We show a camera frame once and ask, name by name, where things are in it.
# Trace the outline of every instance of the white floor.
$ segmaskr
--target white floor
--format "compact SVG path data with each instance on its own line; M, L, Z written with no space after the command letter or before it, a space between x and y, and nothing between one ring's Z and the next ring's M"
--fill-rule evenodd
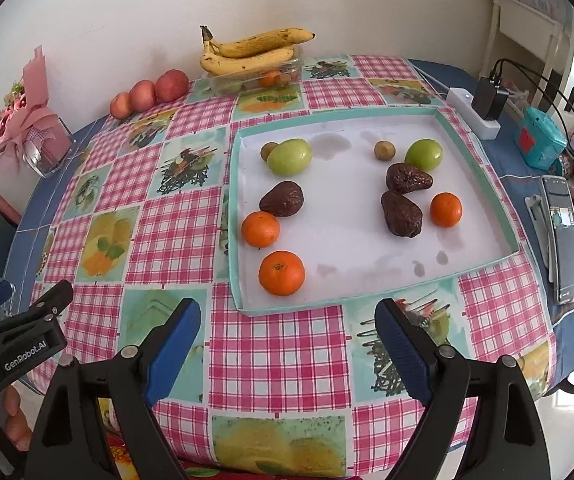
M33 428L43 397L32 393L17 383L30 427ZM542 427L545 431L552 480L564 480L574 468L574 396L558 391L553 396L536 402ZM451 480L456 474L464 447L447 455L438 480ZM382 480L388 471L365 475L365 480Z

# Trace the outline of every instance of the metal bolt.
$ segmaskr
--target metal bolt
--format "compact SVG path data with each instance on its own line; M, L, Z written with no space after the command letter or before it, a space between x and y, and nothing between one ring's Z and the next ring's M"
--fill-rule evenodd
M456 355L456 349L450 345L440 345L438 347L438 353L445 359L451 359Z
M503 355L500 358L500 361L502 361L502 364L505 365L507 368L513 368L516 365L516 359L514 359L510 355Z
M138 354L138 346L129 345L121 350L121 355L125 359L131 359L132 357L136 357L136 354Z
M74 356L72 354L61 354L58 358L58 364L63 367L72 366L74 364Z

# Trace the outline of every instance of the power strip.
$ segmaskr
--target power strip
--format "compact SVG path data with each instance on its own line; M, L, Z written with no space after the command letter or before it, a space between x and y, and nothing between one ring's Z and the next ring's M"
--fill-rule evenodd
M447 94L447 104L456 108L456 111L465 120L465 123L481 140L494 140L500 131L498 121L483 121L474 109L471 102L474 96L464 88L450 88Z

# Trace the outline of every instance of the white tray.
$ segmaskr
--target white tray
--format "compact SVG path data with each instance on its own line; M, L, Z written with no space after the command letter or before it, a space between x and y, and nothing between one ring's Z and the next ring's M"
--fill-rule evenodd
M296 137L312 147L310 166L294 177L275 176L260 158L261 147ZM390 162L373 155L375 142L382 139L396 147ZM407 195L422 209L422 232L397 237L387 230L381 207L385 174L389 165L404 161L418 139L437 140L443 161L430 172L431 189ZM281 234L274 244L250 247L241 240L240 225L282 180L302 187L304 205L296 215L279 219ZM463 206L462 220L451 229L437 227L429 215L432 198L443 191L457 195ZM237 309L251 316L336 304L464 274L518 251L486 173L435 108L335 110L241 129L232 151L229 196L231 289ZM262 259L278 250L297 254L305 265L304 285L288 297L273 296L258 282Z

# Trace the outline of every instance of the banana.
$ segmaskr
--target banana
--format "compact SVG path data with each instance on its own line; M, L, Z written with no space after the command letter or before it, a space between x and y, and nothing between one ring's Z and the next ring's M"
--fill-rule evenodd
M212 39L211 44L219 56L240 59L283 46L305 43L314 37L315 34L304 28L277 28L234 43L218 43Z
M216 54L209 40L205 40L203 31L203 55L201 56L201 66L215 75L225 75L243 70L260 70L279 63L289 61L293 57L293 48L285 46L275 48L269 52L257 54L257 56L243 59L232 59Z

